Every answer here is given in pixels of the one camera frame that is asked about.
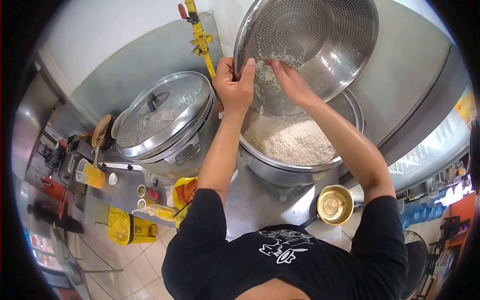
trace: orange liquid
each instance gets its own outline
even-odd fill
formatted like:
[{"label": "orange liquid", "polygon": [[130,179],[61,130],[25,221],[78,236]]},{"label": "orange liquid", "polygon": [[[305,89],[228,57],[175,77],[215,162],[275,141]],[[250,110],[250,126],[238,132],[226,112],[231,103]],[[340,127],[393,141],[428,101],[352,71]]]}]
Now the orange liquid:
[{"label": "orange liquid", "polygon": [[95,169],[92,164],[86,164],[84,168],[85,184],[101,190],[105,185],[105,173]]}]

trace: white graphic print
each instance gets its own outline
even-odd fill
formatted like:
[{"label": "white graphic print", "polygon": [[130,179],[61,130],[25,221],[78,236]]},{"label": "white graphic print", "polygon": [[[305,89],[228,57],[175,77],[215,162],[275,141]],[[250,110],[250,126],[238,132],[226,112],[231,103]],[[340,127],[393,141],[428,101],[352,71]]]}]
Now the white graphic print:
[{"label": "white graphic print", "polygon": [[313,244],[310,239],[315,238],[310,234],[305,234],[288,229],[281,229],[275,231],[264,230],[259,231],[259,233],[268,238],[272,238],[275,241],[275,243],[273,244],[263,244],[262,247],[258,250],[265,255],[273,255],[277,257],[277,264],[291,263],[292,260],[297,258],[294,254],[295,252],[304,252],[308,250],[306,248],[294,247],[300,246],[302,244]]}]

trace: red valve handle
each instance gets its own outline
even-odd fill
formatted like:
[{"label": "red valve handle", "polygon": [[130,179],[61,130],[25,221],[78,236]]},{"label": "red valve handle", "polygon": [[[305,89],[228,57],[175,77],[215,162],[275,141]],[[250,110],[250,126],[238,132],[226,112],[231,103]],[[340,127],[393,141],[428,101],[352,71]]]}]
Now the red valve handle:
[{"label": "red valve handle", "polygon": [[179,3],[179,13],[180,13],[180,17],[182,19],[187,19],[188,18],[187,12],[185,11],[185,7],[183,7],[183,4],[181,4],[181,3]]}]

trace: brass bowl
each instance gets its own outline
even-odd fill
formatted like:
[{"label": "brass bowl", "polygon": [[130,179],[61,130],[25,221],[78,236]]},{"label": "brass bowl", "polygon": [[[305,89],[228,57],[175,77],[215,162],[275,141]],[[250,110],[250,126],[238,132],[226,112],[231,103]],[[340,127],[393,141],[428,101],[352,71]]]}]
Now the brass bowl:
[{"label": "brass bowl", "polygon": [[350,218],[352,212],[352,195],[342,185],[326,186],[318,196],[318,216],[329,225],[342,225]]}]

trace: pot handle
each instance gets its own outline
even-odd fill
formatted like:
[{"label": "pot handle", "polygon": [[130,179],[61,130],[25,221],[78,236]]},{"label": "pot handle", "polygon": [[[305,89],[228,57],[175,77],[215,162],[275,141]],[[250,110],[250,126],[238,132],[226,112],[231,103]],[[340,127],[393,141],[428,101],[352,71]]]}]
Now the pot handle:
[{"label": "pot handle", "polygon": [[183,166],[187,161],[195,156],[201,149],[198,132],[188,140],[179,150],[164,158],[169,164]]}]

